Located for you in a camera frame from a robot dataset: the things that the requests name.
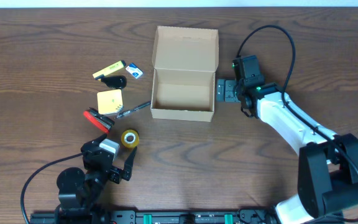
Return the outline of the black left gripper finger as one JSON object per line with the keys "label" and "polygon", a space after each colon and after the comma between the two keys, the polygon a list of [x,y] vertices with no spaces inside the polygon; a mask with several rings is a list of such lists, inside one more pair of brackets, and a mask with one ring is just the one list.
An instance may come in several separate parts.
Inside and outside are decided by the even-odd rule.
{"label": "black left gripper finger", "polygon": [[129,154],[128,158],[125,160],[124,168],[122,170],[122,179],[130,181],[132,177],[132,169],[134,165],[134,159],[137,152],[137,147],[133,148],[132,152]]}
{"label": "black left gripper finger", "polygon": [[96,139],[92,140],[92,143],[94,145],[100,145],[106,138],[107,134],[102,134],[101,136],[97,137]]}

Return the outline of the red black stapler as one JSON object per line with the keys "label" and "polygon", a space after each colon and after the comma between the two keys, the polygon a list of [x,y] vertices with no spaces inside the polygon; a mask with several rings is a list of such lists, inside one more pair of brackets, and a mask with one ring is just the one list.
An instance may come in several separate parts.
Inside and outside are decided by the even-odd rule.
{"label": "red black stapler", "polygon": [[105,115],[99,113],[94,108],[88,108],[83,112],[83,116],[102,132],[109,134],[115,122]]}

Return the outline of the yellow sticky note pad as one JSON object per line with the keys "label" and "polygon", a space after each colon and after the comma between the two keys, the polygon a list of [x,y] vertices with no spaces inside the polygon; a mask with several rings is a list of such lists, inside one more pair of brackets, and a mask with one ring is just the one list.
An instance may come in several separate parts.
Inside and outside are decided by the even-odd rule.
{"label": "yellow sticky note pad", "polygon": [[122,90],[108,90],[97,93],[98,112],[100,114],[115,114],[123,109]]}

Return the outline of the brown cardboard box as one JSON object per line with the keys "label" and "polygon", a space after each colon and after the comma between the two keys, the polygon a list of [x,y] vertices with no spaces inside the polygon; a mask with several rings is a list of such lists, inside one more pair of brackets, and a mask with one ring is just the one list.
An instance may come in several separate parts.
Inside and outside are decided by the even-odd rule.
{"label": "brown cardboard box", "polygon": [[158,26],[152,64],[154,119],[212,120],[219,65],[217,29]]}

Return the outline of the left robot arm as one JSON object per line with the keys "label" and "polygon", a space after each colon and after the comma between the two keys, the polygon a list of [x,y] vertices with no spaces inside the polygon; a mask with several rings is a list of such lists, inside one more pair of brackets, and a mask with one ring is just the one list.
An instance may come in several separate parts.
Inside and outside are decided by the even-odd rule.
{"label": "left robot arm", "polygon": [[71,167],[57,179],[58,199],[64,210],[91,210],[107,182],[119,184],[130,180],[137,148],[133,148],[122,169],[113,165],[120,145],[106,134],[88,141],[81,147],[85,170]]}

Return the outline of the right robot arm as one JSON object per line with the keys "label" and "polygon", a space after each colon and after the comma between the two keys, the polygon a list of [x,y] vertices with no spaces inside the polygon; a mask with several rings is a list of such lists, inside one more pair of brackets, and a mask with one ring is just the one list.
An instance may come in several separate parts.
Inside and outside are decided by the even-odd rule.
{"label": "right robot arm", "polygon": [[275,206],[278,223],[345,222],[358,205],[358,139],[338,135],[308,116],[275,83],[265,83],[256,56],[232,61],[233,80],[218,80],[219,101],[238,102],[249,118],[267,123],[298,155],[296,195]]}

